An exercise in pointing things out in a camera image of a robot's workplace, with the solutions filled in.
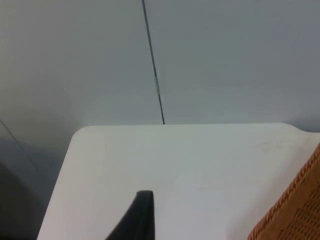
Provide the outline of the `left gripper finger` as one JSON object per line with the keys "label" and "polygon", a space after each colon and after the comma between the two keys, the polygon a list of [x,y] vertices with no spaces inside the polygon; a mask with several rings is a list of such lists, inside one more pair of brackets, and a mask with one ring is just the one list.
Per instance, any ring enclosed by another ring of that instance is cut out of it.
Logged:
{"label": "left gripper finger", "polygon": [[133,202],[117,226],[108,235],[108,240],[154,240],[155,204],[151,190],[136,193]]}

